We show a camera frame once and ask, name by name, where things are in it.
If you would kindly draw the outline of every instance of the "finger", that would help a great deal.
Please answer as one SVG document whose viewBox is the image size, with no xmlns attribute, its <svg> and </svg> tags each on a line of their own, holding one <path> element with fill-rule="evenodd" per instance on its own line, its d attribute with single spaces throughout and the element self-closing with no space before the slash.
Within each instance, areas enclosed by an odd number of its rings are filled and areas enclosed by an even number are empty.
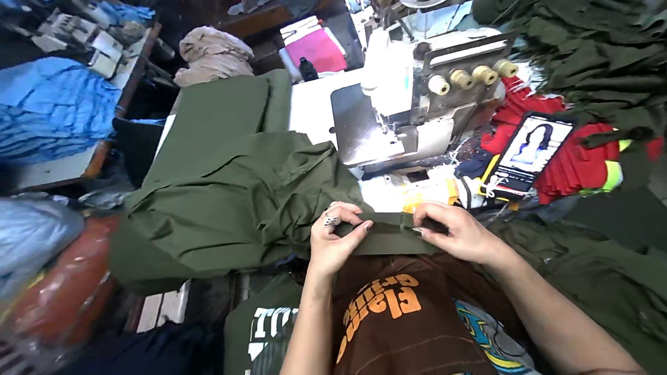
<svg viewBox="0 0 667 375">
<path fill-rule="evenodd" d="M 426 228 L 416 228 L 422 233 L 422 239 L 428 242 L 431 245 L 437 246 L 438 248 L 450 252 L 454 248 L 455 239 L 445 236 L 442 233 L 433 232 L 432 230 Z"/>
<path fill-rule="evenodd" d="M 363 220 L 359 219 L 359 217 L 356 216 L 353 211 L 348 210 L 347 208 L 342 206 L 328 209 L 326 216 L 330 218 L 340 218 L 340 220 L 348 222 L 353 226 L 359 225 L 364 222 Z"/>
<path fill-rule="evenodd" d="M 452 209 L 455 209 L 455 207 L 436 202 L 424 202 L 417 207 L 412 216 L 412 222 L 415 226 L 420 226 L 424 222 L 424 219 L 429 217 L 437 222 L 448 225 L 448 222 L 453 219 Z"/>
<path fill-rule="evenodd" d="M 359 208 L 359 207 L 357 207 L 357 206 L 355 206 L 351 203 L 345 203 L 345 202 L 332 202 L 331 205 L 329 205 L 329 208 L 325 212 L 329 212 L 336 207 L 345 208 L 346 210 L 351 211 L 355 214 L 361 214 L 363 212 L 361 208 Z"/>
<path fill-rule="evenodd" d="M 335 218 L 338 217 L 344 222 L 348 222 L 353 226 L 363 223 L 364 221 L 359 219 L 353 212 L 346 210 L 343 207 L 334 207 L 326 211 L 326 215 L 322 215 L 317 219 L 310 233 L 313 236 L 325 237 L 331 234 L 334 230 L 334 226 L 324 226 L 324 220 L 326 217 Z"/>
<path fill-rule="evenodd" d="M 343 245 L 342 247 L 348 250 L 349 255 L 357 248 L 357 246 L 359 246 L 372 226 L 373 222 L 367 220 L 362 225 L 354 228 L 354 230 L 348 233 L 345 237 L 336 240 L 336 242 Z"/>
</svg>

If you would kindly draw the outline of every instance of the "light blue fabric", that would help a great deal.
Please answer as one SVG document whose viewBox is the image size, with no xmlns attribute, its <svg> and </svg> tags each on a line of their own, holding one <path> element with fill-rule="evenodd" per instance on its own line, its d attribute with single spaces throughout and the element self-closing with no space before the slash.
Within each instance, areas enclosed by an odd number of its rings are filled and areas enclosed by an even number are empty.
<svg viewBox="0 0 667 375">
<path fill-rule="evenodd" d="M 59 159 L 108 139 L 120 95 L 70 59 L 46 57 L 0 70 L 0 161 Z"/>
<path fill-rule="evenodd" d="M 160 125 L 164 126 L 167 119 L 132 119 L 130 120 L 133 123 L 147 123 L 149 125 Z"/>
<path fill-rule="evenodd" d="M 99 7 L 111 19 L 111 24 L 122 25 L 122 21 L 135 21 L 144 26 L 153 19 L 155 11 L 147 7 L 135 7 L 123 3 L 111 4 L 106 1 L 99 3 Z"/>
</svg>

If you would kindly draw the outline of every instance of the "fabric pile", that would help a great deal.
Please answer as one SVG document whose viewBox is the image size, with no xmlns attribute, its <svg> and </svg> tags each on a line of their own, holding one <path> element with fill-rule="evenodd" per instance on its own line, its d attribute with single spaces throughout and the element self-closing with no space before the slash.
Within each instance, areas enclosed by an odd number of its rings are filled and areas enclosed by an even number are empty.
<svg viewBox="0 0 667 375">
<path fill-rule="evenodd" d="M 543 89 L 565 95 L 582 125 L 605 122 L 652 139 L 667 125 L 667 27 L 645 15 L 641 0 L 474 0 L 483 24 L 506 22 L 527 42 L 528 58 L 546 78 Z"/>
<path fill-rule="evenodd" d="M 530 95 L 530 88 L 517 77 L 503 78 L 503 83 L 507 89 L 506 100 L 493 117 L 499 123 L 498 128 L 494 135 L 484 134 L 481 142 L 482 149 L 494 155 L 505 150 L 525 112 L 557 113 L 565 110 L 560 98 L 547 99 L 542 95 Z M 642 185 L 644 182 L 633 172 L 638 167 L 649 167 L 649 160 L 658 160 L 663 139 L 659 137 L 651 141 L 648 151 L 638 151 L 638 155 L 644 159 L 642 161 L 636 160 L 637 155 L 625 158 L 628 155 L 626 148 L 632 146 L 632 141 L 616 140 L 614 128 L 606 123 L 589 123 L 576 129 L 535 183 L 540 203 L 548 204 L 581 191 L 608 192 L 621 181 L 621 187 L 626 189 Z"/>
<path fill-rule="evenodd" d="M 254 57 L 252 49 L 224 31 L 198 27 L 180 41 L 179 50 L 189 65 L 187 69 L 179 69 L 173 79 L 180 87 L 234 75 L 253 75 L 248 63 Z"/>
<path fill-rule="evenodd" d="M 649 374 L 667 366 L 667 254 L 633 252 L 562 223 L 498 221 L 489 230 L 603 327 Z"/>
<path fill-rule="evenodd" d="M 178 115 L 112 239 L 111 271 L 132 290 L 307 258 L 310 226 L 333 201 L 364 204 L 331 142 L 286 131 L 289 74 L 186 87 Z"/>
<path fill-rule="evenodd" d="M 102 1 L 99 7 L 109 16 L 114 26 L 122 26 L 125 22 L 130 21 L 148 26 L 155 17 L 155 11 L 150 8 L 123 4 L 120 1 L 113 4 Z"/>
<path fill-rule="evenodd" d="M 0 160 L 49 161 L 108 139 L 120 95 L 70 59 L 46 57 L 0 70 Z"/>
</svg>

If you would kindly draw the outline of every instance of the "pink fabric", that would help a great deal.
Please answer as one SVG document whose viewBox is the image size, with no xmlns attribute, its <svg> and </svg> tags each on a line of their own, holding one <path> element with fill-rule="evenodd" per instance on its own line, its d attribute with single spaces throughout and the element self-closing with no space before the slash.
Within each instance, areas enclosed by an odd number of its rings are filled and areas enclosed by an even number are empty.
<svg viewBox="0 0 667 375">
<path fill-rule="evenodd" d="M 298 68 L 302 57 L 313 63 L 318 73 L 323 71 L 341 71 L 348 67 L 343 53 L 324 29 L 313 31 L 301 39 L 288 44 L 285 49 Z"/>
</svg>

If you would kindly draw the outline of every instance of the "white cord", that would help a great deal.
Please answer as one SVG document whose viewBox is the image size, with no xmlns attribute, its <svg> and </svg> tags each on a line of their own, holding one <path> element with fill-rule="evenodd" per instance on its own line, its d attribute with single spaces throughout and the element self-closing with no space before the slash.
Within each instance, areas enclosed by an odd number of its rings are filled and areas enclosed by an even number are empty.
<svg viewBox="0 0 667 375">
<path fill-rule="evenodd" d="M 496 196 L 496 193 L 495 193 L 494 190 L 498 188 L 498 185 L 500 185 L 501 183 L 506 183 L 506 182 L 509 182 L 508 178 L 506 178 L 506 177 L 498 178 L 498 176 L 493 175 L 489 179 L 489 183 L 487 183 L 486 185 L 483 184 L 483 183 L 480 183 L 480 185 L 483 188 L 486 188 L 486 197 L 487 198 L 494 198 Z"/>
</svg>

